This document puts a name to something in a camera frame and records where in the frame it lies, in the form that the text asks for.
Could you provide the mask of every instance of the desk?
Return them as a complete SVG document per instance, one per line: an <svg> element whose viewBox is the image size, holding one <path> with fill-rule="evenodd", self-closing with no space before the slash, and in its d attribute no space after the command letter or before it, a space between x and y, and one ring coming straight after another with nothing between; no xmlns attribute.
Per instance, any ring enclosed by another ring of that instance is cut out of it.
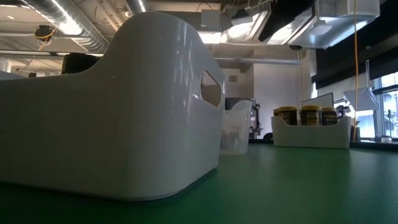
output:
<svg viewBox="0 0 398 224"><path fill-rule="evenodd" d="M251 144L173 197L117 202L0 184L0 223L398 223L398 154Z"/></svg>

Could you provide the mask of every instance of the jar lid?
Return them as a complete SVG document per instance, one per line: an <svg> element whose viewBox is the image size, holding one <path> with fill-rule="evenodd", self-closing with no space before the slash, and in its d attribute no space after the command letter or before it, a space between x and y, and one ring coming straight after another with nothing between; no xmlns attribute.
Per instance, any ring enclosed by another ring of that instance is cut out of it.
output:
<svg viewBox="0 0 398 224"><path fill-rule="evenodd" d="M325 111L325 112L336 112L336 109L334 109L334 108L322 108L322 111Z"/></svg>
<svg viewBox="0 0 398 224"><path fill-rule="evenodd" d="M302 106L301 110L321 110L320 106Z"/></svg>
<svg viewBox="0 0 398 224"><path fill-rule="evenodd" d="M297 110L294 106L281 106L278 111L295 111Z"/></svg>

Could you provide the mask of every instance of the jar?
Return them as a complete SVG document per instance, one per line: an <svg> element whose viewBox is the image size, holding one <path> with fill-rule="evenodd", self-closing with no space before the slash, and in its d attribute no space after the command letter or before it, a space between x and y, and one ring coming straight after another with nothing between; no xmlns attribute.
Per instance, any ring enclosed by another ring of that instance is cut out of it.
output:
<svg viewBox="0 0 398 224"><path fill-rule="evenodd" d="M310 125L310 126L321 125L321 107L302 106L300 118L301 118L301 125Z"/></svg>
<svg viewBox="0 0 398 224"><path fill-rule="evenodd" d="M289 125L297 125L297 109L294 106L281 106L278 108L278 117Z"/></svg>
<svg viewBox="0 0 398 224"><path fill-rule="evenodd" d="M322 125L335 125L337 124L337 113L334 108L322 108Z"/></svg>

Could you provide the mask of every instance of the green tabletop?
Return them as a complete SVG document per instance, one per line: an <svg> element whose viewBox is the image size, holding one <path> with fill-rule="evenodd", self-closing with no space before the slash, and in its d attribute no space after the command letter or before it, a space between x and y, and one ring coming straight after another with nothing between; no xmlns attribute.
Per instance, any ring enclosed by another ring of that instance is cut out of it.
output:
<svg viewBox="0 0 398 224"><path fill-rule="evenodd" d="M250 145L151 202L0 184L0 223L398 223L398 154Z"/></svg>

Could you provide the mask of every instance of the clear plastic container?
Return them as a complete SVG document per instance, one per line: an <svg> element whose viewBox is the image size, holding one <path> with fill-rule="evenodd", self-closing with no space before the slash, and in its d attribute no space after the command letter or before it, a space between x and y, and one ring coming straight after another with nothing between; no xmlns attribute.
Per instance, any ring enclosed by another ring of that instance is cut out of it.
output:
<svg viewBox="0 0 398 224"><path fill-rule="evenodd" d="M248 151L251 101L237 102L224 112L220 154L241 155Z"/></svg>

